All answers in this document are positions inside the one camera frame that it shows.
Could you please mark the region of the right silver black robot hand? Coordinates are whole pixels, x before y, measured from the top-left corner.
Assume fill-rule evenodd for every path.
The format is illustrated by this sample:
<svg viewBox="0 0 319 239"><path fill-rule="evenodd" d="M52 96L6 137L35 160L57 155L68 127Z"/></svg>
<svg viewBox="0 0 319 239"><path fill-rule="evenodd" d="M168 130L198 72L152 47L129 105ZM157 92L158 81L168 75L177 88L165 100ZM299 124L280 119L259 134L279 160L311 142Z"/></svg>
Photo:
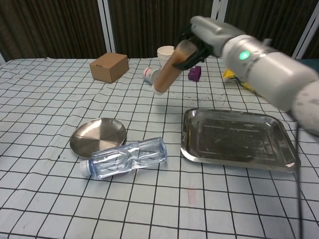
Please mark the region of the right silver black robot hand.
<svg viewBox="0 0 319 239"><path fill-rule="evenodd" d="M178 40L189 40L197 50L185 61L174 63L179 70L188 70L199 62L203 62L208 56L221 57L226 42L239 35L244 35L242 30L215 19L203 16L194 16L190 24L178 34Z"/></svg>

